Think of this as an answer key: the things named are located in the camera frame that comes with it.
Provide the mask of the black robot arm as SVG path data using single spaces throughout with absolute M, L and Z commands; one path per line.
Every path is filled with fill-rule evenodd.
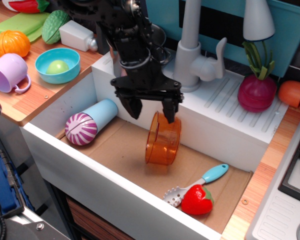
M 152 23 L 138 0 L 59 0 L 70 17 L 95 22 L 108 44 L 118 52 L 126 75 L 111 80 L 115 94 L 129 115 L 138 119 L 142 100 L 160 101 L 173 123 L 183 101 L 181 83 L 162 72 L 170 54 L 153 40 Z

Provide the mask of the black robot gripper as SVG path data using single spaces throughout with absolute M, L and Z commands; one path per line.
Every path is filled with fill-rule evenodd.
M 120 66 L 126 76 L 111 80 L 115 94 L 133 119 L 138 119 L 142 110 L 141 100 L 160 101 L 169 124 L 175 121 L 179 103 L 183 101 L 181 84 L 162 72 L 158 50 L 162 47 L 153 39 L 124 37 L 111 41 L 118 52 Z

